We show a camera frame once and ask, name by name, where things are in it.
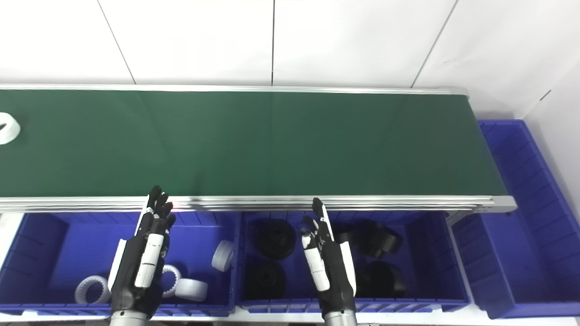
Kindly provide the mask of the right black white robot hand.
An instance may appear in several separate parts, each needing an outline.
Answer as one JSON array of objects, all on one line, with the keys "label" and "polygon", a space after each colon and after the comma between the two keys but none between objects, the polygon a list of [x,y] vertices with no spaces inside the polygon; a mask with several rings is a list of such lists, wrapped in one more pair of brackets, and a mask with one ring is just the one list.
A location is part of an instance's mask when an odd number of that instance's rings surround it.
[{"label": "right black white robot hand", "polygon": [[350,243],[334,237],[327,208],[315,197],[311,205],[315,217],[303,216],[303,252],[318,293],[323,319],[354,316],[356,313],[356,275]]}]

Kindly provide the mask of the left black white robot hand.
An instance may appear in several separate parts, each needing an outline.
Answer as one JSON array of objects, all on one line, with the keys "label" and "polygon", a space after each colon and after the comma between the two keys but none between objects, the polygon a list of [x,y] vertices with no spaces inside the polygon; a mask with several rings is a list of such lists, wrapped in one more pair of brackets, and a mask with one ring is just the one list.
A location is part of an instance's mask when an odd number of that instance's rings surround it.
[{"label": "left black white robot hand", "polygon": [[161,277],[176,221],[169,196],[158,185],[149,192],[133,236],[121,241],[111,268],[111,324],[143,326],[162,301]]}]

